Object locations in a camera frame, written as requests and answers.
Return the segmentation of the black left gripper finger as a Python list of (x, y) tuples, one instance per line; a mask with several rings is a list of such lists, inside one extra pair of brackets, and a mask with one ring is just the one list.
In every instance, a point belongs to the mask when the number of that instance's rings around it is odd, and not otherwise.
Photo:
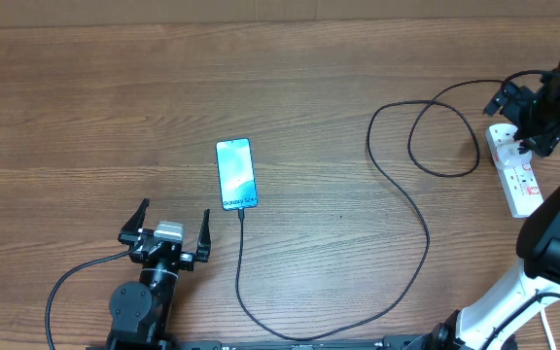
[(149, 198), (144, 198), (135, 213), (122, 226), (119, 238), (137, 238), (139, 230), (143, 227), (146, 211), (150, 204)]
[(198, 235), (196, 251), (195, 251), (195, 261), (197, 263), (207, 263), (210, 258), (211, 253), (211, 235), (209, 227), (210, 210), (206, 209), (203, 213), (203, 220), (201, 223), (200, 232)]

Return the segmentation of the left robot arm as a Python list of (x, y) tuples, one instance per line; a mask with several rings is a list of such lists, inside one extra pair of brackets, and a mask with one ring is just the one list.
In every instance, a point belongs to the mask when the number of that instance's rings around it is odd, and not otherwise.
[(149, 204), (143, 199), (119, 233), (119, 242), (130, 249), (126, 255), (141, 270), (138, 280), (118, 286), (110, 297), (108, 349), (177, 349), (167, 325), (179, 272), (192, 271), (210, 258), (209, 210), (203, 212), (196, 250), (190, 253), (183, 250), (182, 224), (161, 221), (154, 229), (143, 227)]

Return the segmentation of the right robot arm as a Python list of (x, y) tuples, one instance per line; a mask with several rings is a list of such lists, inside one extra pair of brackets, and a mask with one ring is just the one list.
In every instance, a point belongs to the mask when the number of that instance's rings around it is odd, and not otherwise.
[[(512, 156), (548, 157), (560, 142), (560, 60), (540, 71), (541, 87), (531, 91), (505, 78), (484, 108), (515, 126), (512, 141), (494, 158), (508, 166)], [(513, 334), (560, 300), (560, 187), (526, 219), (516, 243), (516, 265), (474, 304), (457, 310), (411, 349), (514, 349)]]

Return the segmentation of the blue Galaxy smartphone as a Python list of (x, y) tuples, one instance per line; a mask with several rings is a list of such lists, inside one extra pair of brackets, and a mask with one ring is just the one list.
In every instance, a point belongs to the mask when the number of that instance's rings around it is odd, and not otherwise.
[(216, 156), (223, 209), (256, 207), (259, 197), (250, 140), (220, 141), (216, 144)]

